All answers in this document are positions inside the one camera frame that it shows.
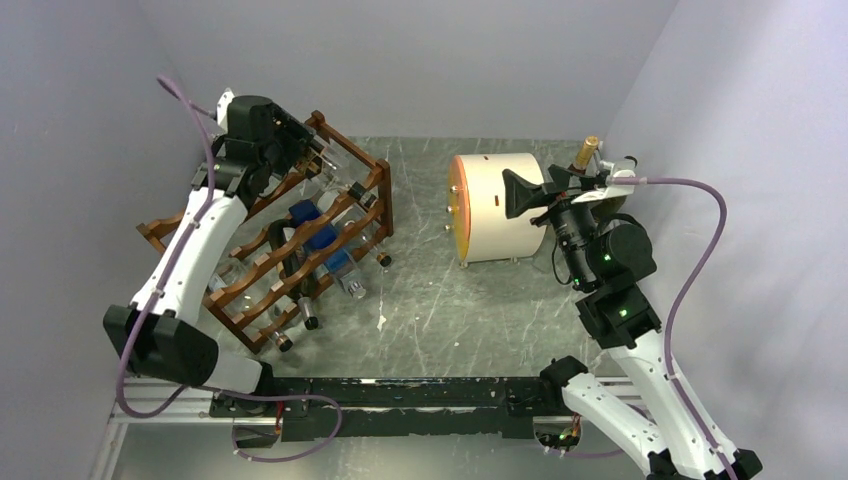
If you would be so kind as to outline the dark red wine bottle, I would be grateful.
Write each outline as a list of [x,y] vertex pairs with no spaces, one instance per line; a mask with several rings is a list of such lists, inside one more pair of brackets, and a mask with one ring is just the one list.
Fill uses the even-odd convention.
[[593,160],[599,145],[600,139],[597,136],[587,136],[570,164],[569,170],[578,174],[584,174]]

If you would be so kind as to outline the clear whisky bottle black label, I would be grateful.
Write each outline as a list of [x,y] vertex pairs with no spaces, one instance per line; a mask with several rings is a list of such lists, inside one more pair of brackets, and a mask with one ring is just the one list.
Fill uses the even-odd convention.
[[365,210],[370,209],[377,200],[354,177],[345,157],[329,144],[317,139],[313,139],[304,150],[296,169],[322,191],[348,194]]

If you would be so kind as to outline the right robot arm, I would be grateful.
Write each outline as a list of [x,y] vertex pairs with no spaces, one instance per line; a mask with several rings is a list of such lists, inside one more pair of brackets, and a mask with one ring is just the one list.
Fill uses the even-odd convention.
[[553,166],[546,183],[504,170],[505,215],[535,210],[535,226],[550,225],[569,271],[589,336],[623,370],[644,403],[637,410],[608,392],[574,357],[540,374],[542,406],[568,409],[593,424],[648,479],[751,479],[763,465],[723,433],[673,356],[672,319],[661,319],[639,282],[656,269],[645,228],[633,217],[596,220],[595,203],[631,195],[644,179],[612,166],[592,176]]

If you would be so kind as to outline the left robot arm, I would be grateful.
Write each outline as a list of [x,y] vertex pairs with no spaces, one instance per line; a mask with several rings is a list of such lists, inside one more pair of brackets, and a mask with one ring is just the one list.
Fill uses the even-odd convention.
[[257,95],[223,96],[217,120],[225,132],[192,180],[171,243],[132,300],[107,309],[103,325],[128,371],[237,392],[237,403],[261,416],[277,400],[277,388],[264,380],[268,367],[224,351],[196,323],[224,248],[271,177],[289,172],[314,132]]

